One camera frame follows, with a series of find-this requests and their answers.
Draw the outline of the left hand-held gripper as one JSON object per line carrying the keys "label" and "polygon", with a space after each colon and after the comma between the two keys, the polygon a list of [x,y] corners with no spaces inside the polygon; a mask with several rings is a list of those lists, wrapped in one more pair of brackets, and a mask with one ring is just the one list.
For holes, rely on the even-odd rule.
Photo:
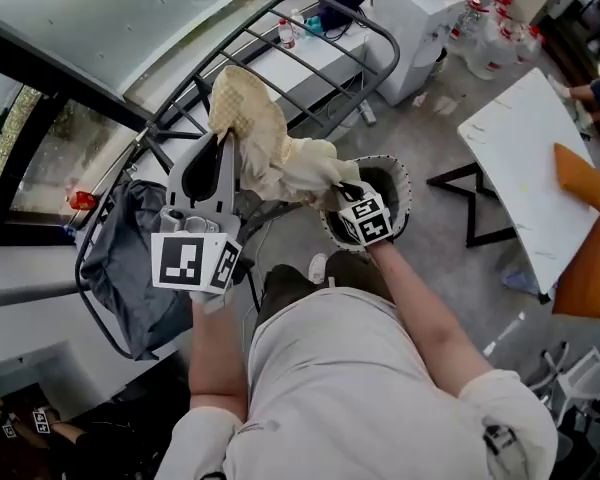
{"label": "left hand-held gripper", "polygon": [[[151,235],[156,288],[223,294],[231,284],[242,251],[237,242],[241,221],[232,214],[240,171],[233,134],[224,136],[219,157],[218,171],[218,139],[210,132],[194,140],[170,170],[170,206],[160,211],[160,228]],[[217,212],[193,209],[214,193]]]}

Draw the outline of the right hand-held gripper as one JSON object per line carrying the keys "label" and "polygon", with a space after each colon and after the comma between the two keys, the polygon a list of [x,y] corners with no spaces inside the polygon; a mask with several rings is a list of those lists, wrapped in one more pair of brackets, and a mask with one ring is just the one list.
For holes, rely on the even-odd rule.
{"label": "right hand-held gripper", "polygon": [[348,235],[361,246],[393,236],[389,209],[380,194],[362,180],[341,181],[331,187],[333,212]]}

